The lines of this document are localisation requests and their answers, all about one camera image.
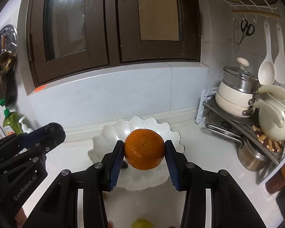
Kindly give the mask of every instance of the metal bolt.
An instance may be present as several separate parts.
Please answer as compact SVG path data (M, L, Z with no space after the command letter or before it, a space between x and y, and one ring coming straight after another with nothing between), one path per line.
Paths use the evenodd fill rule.
M222 176L227 176L227 175L228 175L228 171L226 171L226 170L220 170L220 174L221 174Z
M193 169L195 167L195 164L193 164L192 162L188 162L186 164L186 167L189 168L189 169Z
M103 163L101 163L101 162L98 162L98 163L95 163L94 164L94 167L96 168L96 169L100 169L101 167L103 167L104 165L103 165Z
M61 175L67 176L69 173L70 173L69 170L63 170L63 171L61 172Z

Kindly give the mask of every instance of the metal pan handle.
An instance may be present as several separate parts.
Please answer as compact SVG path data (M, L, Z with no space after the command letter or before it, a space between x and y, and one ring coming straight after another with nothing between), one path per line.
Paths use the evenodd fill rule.
M220 135L222 135L222 136L224 136L224 137L226 137L226 138L235 140L235 141L237 141L237 142L243 144L242 137L239 136L239 135L236 135L236 134L231 133L231 132L229 132L229 131L227 131L227 130L224 130L224 129L222 129L222 128L219 128L219 127L217 127L217 126L214 126L214 125L212 125L212 124L210 124L210 123L205 124L205 127L206 127L206 129L209 129L209 130L211 130L211 131L213 131L213 132L215 132L215 133L218 133L218 134L220 134Z

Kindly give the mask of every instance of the green dish soap bottle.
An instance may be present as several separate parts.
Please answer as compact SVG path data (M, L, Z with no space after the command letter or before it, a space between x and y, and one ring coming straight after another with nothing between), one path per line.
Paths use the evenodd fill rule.
M4 105L5 103L5 99L0 100L0 105L3 105L4 107L4 120L3 120L3 124L2 127L5 130L7 135L16 133L21 134L23 133L22 129L21 129L21 125L19 123L19 113L18 112L10 112L9 109L7 109Z

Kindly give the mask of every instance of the window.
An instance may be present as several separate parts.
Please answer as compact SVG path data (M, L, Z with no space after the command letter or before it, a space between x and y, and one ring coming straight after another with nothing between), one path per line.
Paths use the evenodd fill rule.
M88 69L200 60L198 0L30 0L36 86Z

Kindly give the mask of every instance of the countertop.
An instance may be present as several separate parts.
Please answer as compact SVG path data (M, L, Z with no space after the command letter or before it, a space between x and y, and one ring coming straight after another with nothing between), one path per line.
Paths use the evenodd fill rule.
M178 122L177 119L157 119L159 123L169 122L172 131L180 133L180 143L185 146L185 155L204 170L218 172L226 169L248 196L268 228L277 228L283 217L275 198L269 199L261 186L256 184L257 173L248 171L237 157L237 144L229 141L204 126L197 125L194 119ZM89 136L100 135L101 129L89 132ZM26 215L32 211L48 186L63 169L71 172L87 169L91 164L87 152L92 148L91 140L82 139L64 142L47 154L48 176L30 196L23 208ZM207 190L206 228L211 227L211 199ZM140 192L115 189L105 200L108 220L114 228L130 228L137 218L150 220L154 228L179 227L185 193L177 192L169 180L165 184ZM82 191L78 195L78 227L83 226Z

